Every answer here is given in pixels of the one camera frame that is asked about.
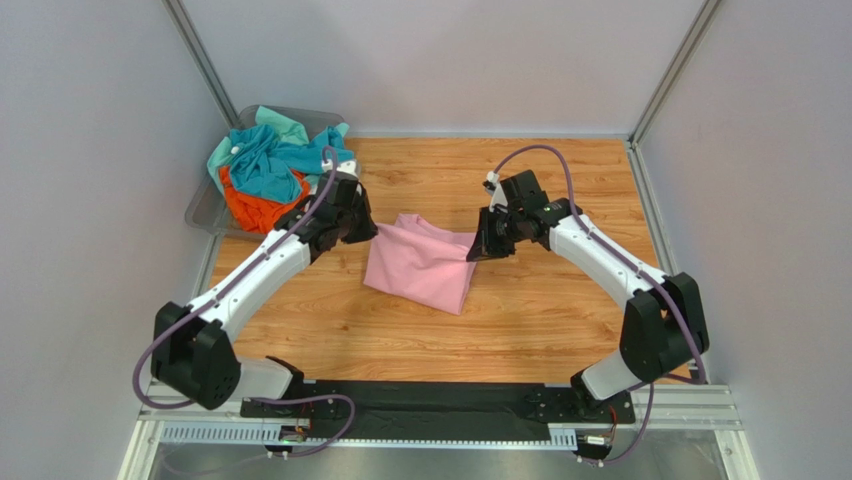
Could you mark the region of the pink t shirt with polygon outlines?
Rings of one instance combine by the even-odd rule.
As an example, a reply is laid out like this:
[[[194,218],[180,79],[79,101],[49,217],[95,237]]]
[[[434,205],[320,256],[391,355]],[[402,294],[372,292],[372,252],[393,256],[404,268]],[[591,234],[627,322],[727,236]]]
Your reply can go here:
[[[379,223],[370,242],[364,284],[459,315],[476,265],[467,260],[476,235],[440,229],[418,214]]]

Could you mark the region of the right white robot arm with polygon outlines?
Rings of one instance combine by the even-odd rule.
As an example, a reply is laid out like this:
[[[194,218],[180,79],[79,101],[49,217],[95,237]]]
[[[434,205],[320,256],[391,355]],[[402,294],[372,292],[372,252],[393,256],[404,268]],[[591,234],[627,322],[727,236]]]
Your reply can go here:
[[[506,258],[519,242],[537,243],[580,268],[623,311],[616,350],[571,379],[580,399],[603,402],[708,350],[700,290],[690,275],[668,275],[640,261],[570,199],[550,200],[530,170],[505,179],[490,172],[484,186],[491,201],[479,212],[468,261]]]

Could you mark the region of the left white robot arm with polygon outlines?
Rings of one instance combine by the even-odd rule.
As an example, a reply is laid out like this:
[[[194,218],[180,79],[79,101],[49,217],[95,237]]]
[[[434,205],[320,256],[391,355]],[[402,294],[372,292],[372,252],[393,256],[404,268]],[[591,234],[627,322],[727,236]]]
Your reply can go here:
[[[241,359],[235,340],[274,293],[321,255],[340,243],[370,241],[377,232],[357,166],[345,162],[324,173],[317,194],[285,213],[224,280],[185,306],[160,308],[140,362],[183,396],[183,406],[215,410],[231,399],[283,398],[293,368],[280,360]]]

